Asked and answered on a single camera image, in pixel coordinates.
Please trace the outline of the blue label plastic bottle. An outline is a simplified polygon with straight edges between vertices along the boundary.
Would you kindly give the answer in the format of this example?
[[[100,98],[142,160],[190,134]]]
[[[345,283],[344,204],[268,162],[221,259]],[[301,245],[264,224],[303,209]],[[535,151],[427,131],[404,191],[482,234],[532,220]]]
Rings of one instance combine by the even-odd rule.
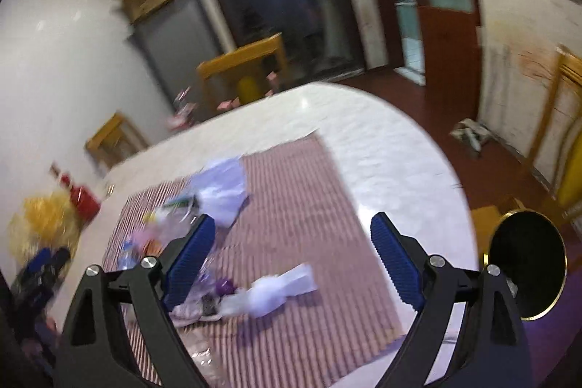
[[[138,255],[135,246],[130,240],[125,240],[119,251],[116,269],[125,271],[134,268],[138,263]]]

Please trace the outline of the purple white snack wrapper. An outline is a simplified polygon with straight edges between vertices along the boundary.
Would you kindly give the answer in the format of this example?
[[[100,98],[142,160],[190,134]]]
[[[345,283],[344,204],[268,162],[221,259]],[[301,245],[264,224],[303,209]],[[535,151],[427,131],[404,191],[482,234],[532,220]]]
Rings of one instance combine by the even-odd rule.
[[[176,327],[183,327],[197,322],[215,322],[224,317],[221,311],[221,298],[207,293],[201,299],[192,299],[176,306],[170,317]]]

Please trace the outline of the green snack bag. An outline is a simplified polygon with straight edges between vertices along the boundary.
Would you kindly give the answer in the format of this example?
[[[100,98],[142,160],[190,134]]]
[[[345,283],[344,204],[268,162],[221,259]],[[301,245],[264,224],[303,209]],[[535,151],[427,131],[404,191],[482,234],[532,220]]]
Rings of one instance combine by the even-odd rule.
[[[179,195],[165,201],[163,208],[198,208],[198,200],[195,195]]]

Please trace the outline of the twisted white tissue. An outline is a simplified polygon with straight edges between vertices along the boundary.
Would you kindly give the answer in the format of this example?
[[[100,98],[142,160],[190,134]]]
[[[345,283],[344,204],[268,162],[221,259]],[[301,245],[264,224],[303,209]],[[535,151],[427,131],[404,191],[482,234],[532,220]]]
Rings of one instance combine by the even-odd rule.
[[[300,264],[283,274],[261,277],[249,288],[238,289],[232,295],[223,296],[219,315],[227,318],[243,315],[260,318],[279,309],[290,297],[317,290],[312,267]]]

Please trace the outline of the bread picture plastic wrapper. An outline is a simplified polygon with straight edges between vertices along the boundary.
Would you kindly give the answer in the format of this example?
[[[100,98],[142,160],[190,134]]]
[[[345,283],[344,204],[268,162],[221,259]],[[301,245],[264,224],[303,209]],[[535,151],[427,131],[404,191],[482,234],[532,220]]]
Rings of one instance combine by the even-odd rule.
[[[215,292],[215,221],[202,214],[180,224],[186,233],[169,241],[159,257],[162,276],[158,293],[169,313],[187,300]]]

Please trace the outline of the black gold rim trash bin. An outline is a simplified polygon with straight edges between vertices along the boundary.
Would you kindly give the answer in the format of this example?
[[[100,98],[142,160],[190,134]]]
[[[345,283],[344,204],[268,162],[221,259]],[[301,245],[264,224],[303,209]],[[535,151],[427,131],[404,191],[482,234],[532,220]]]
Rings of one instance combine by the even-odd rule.
[[[554,223],[536,211],[505,214],[488,239],[482,261],[504,275],[524,321],[545,317],[563,293],[568,274],[566,246]]]

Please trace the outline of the yellow plastic bag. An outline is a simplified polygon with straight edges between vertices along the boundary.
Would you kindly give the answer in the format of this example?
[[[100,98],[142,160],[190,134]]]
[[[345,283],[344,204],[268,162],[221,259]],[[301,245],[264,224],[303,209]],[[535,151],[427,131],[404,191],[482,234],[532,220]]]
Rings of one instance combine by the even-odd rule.
[[[81,233],[81,221],[65,191],[26,197],[22,208],[8,224],[8,248],[19,266],[39,250],[66,247],[74,257]]]

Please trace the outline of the red ceramic liquor bottle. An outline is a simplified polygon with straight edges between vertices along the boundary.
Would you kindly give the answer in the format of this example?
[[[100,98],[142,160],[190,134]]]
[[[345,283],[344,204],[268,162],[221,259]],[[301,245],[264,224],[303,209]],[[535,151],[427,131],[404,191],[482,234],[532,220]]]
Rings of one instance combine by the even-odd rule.
[[[60,176],[60,183],[68,190],[70,201],[80,219],[85,223],[93,221],[101,210],[101,203],[83,185],[76,185],[68,173]]]

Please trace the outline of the clear plastic wrapper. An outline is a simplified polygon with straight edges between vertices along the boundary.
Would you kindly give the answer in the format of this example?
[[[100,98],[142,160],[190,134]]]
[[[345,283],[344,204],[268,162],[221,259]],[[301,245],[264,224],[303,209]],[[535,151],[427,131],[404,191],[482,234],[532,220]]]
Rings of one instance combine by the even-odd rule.
[[[210,387],[229,387],[227,376],[210,342],[198,329],[183,333],[182,341],[190,358]]]

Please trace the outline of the clear glass liquor bottle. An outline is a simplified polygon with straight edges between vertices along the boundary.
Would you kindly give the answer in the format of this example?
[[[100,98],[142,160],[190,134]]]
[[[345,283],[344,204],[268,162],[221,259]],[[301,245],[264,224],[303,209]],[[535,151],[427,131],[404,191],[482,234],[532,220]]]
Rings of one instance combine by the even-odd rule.
[[[56,163],[51,163],[51,166],[49,168],[49,172],[59,184],[63,184],[62,171]]]

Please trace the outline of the small purple cap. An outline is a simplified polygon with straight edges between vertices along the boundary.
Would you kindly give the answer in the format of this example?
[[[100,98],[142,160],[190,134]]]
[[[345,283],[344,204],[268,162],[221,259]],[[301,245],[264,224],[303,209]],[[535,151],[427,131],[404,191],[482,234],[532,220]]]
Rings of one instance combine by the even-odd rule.
[[[218,297],[224,297],[226,295],[233,295],[237,290],[236,285],[232,280],[221,278],[215,283],[215,293]]]

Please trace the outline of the red white striped cloth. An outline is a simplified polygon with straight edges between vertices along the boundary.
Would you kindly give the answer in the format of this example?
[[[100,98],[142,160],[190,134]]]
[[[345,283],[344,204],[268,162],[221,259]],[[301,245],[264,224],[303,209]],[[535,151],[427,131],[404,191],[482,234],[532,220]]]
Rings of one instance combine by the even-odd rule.
[[[245,288],[304,263],[317,289],[262,318],[197,329],[233,387],[329,387],[402,335],[385,272],[318,135],[242,163],[248,202],[217,234],[218,275]]]

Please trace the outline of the clear yellow cap bottle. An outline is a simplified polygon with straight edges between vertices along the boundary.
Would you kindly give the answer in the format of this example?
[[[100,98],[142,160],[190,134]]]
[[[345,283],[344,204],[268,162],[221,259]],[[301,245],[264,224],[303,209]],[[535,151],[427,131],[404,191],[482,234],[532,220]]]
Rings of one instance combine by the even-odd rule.
[[[183,218],[183,210],[177,207],[159,207],[143,216],[145,228],[163,232],[176,227]]]

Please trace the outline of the wooden chair left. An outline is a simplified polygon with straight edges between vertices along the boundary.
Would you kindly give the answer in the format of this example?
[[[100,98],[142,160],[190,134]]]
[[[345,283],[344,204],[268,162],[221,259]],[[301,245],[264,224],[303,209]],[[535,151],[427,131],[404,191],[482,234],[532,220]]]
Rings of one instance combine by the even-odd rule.
[[[149,146],[150,143],[133,122],[117,111],[87,140],[85,151],[97,165],[111,169]]]

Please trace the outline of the wooden chair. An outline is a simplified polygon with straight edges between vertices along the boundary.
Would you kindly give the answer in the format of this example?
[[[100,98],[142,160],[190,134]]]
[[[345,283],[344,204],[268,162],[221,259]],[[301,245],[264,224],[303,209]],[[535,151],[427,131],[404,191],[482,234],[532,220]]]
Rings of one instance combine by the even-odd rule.
[[[97,165],[111,169],[149,146],[150,143],[133,122],[117,111],[87,140],[85,151]]]
[[[281,32],[204,61],[196,72],[215,114],[273,96],[292,79]]]

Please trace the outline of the dustpan on floor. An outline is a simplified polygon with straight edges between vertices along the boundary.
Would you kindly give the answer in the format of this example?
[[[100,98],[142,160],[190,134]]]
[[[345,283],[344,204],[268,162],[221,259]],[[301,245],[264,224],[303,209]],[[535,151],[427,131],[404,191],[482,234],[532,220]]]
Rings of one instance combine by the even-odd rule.
[[[468,146],[479,156],[482,148],[492,138],[492,133],[478,122],[475,122],[471,118],[466,118],[454,126],[450,132],[450,136]]]

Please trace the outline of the pink child bicycle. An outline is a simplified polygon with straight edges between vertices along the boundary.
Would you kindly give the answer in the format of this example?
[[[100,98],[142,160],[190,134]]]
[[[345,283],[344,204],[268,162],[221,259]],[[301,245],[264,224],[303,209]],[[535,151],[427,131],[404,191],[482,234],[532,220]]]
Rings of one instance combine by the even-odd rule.
[[[198,103],[192,103],[187,96],[190,93],[190,87],[182,89],[174,99],[175,113],[167,121],[167,128],[171,132],[180,132],[196,124],[195,113]]]

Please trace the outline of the grey refrigerator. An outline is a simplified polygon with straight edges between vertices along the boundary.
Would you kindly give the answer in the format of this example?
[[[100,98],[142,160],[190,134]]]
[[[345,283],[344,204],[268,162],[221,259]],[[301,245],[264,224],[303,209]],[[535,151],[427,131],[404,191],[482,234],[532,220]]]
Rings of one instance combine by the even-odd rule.
[[[183,89],[205,105],[200,63],[224,53],[202,0],[168,0],[132,25],[131,43],[142,53],[163,94],[172,103]]]

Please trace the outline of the wooden chair middle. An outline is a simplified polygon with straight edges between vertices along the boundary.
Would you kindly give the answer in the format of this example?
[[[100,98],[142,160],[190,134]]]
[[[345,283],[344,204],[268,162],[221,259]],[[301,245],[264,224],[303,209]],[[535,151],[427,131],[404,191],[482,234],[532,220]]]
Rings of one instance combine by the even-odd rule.
[[[196,72],[215,114],[273,96],[292,79],[281,32],[204,61]]]

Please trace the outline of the brown kitchen door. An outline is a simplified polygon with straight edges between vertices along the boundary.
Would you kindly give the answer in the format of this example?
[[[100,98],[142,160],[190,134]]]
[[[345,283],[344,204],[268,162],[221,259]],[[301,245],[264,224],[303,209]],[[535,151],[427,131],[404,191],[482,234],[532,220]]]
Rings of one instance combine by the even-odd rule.
[[[460,118],[478,115],[481,9],[478,0],[377,0],[388,65]]]

